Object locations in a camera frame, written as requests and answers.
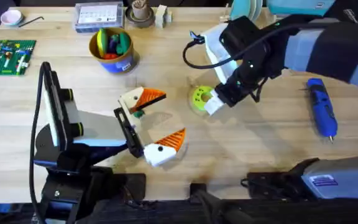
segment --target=orange object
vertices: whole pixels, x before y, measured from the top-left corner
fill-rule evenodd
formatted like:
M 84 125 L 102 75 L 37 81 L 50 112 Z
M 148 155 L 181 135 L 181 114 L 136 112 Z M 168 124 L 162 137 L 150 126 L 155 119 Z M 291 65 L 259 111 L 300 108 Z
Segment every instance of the orange object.
M 148 105 L 158 102 L 166 97 L 166 93 L 161 90 L 154 90 L 150 88 L 144 88 L 142 95 L 136 102 L 136 105 L 130 109 L 131 113 L 134 113 Z
M 186 128 L 183 128 L 182 130 L 177 131 L 161 140 L 158 140 L 155 143 L 163 145 L 163 146 L 172 147 L 177 152 L 177 151 L 179 151 L 179 149 L 181 148 L 181 145 L 183 144 L 183 142 L 185 140 L 185 135 L 186 135 Z
M 105 54 L 104 55 L 105 60 L 114 59 L 114 58 L 118 58 L 118 54 Z

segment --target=black clip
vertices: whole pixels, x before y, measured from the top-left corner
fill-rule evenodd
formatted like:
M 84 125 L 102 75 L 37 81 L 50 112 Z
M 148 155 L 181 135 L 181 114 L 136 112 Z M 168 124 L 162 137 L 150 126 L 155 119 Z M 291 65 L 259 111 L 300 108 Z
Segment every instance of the black clip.
M 205 43 L 205 39 L 202 35 L 196 35 L 193 31 L 190 31 L 190 37 L 193 38 L 193 42 L 196 44 Z

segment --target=orange triangle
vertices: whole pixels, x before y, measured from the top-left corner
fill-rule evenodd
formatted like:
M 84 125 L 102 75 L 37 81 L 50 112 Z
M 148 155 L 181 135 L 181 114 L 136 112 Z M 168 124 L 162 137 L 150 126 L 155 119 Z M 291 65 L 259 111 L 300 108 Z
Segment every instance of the orange triangle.
M 161 140 L 158 140 L 155 143 L 163 145 L 163 146 L 172 147 L 177 152 L 177 151 L 179 151 L 181 145 L 183 144 L 183 142 L 185 140 L 185 135 L 186 135 L 186 128 L 183 128 L 182 130 L 177 131 Z
M 146 105 L 148 102 L 156 100 L 158 97 L 164 95 L 166 95 L 166 93 L 161 90 L 144 88 L 142 95 L 140 96 L 139 100 L 136 102 L 136 105 L 133 108 L 131 108 L 131 112 L 133 113 L 137 111 L 139 107 L 142 107 L 143 105 Z

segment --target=small cup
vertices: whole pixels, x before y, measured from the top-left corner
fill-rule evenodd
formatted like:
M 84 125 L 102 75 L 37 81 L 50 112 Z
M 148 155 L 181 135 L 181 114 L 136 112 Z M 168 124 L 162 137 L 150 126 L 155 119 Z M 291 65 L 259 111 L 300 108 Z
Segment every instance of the small cup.
M 1 22 L 7 26 L 17 26 L 23 20 L 23 14 L 19 10 L 8 10 L 1 15 Z

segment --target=pen holder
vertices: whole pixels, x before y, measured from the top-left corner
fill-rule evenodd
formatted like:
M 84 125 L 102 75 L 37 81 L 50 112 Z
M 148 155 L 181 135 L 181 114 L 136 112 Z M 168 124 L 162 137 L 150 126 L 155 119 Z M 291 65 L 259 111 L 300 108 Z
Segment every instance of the pen holder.
M 120 34 L 125 32 L 124 29 L 118 27 L 105 28 L 108 37 L 111 37 L 114 34 Z M 108 71 L 111 73 L 126 73 L 134 68 L 136 61 L 134 60 L 134 43 L 130 35 L 125 32 L 130 38 L 131 44 L 128 50 L 118 58 L 114 59 L 103 59 L 101 58 L 98 45 L 97 45 L 97 36 L 98 33 L 95 33 L 90 42 L 89 42 L 89 51 L 91 55 Z

